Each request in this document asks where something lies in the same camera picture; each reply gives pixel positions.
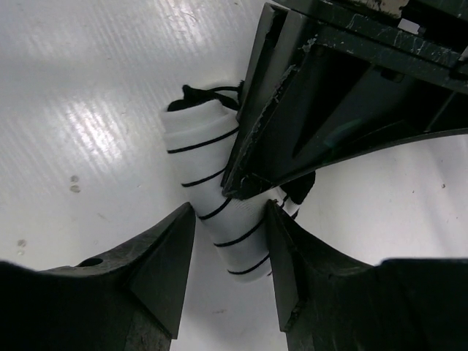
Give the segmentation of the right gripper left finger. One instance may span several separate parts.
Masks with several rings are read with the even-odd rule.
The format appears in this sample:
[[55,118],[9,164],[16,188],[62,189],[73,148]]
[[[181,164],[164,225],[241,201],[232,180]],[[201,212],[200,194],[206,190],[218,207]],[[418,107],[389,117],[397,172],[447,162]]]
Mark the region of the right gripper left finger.
[[79,265],[1,263],[3,350],[168,350],[178,336],[195,236],[185,203]]

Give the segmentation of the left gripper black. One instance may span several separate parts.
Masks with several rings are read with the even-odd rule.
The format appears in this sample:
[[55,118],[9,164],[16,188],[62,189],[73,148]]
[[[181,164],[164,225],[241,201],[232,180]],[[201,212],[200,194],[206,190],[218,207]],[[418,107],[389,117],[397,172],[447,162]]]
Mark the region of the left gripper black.
[[385,148],[467,133],[455,54],[329,1],[283,14],[270,60],[275,111],[241,124],[223,192],[249,199]]

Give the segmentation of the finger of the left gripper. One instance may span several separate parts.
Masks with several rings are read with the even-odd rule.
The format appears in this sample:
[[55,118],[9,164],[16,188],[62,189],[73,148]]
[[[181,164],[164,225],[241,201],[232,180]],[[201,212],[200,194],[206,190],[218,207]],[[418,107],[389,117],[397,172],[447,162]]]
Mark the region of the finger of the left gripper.
[[254,124],[277,109],[315,22],[310,14],[264,4],[241,95],[240,124]]

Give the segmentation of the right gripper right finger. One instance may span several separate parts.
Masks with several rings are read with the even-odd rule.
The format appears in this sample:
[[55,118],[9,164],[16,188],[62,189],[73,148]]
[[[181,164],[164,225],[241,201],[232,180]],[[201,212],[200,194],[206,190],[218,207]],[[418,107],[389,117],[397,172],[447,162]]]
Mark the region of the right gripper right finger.
[[465,350],[467,261],[368,265],[266,207],[279,328],[289,350]]

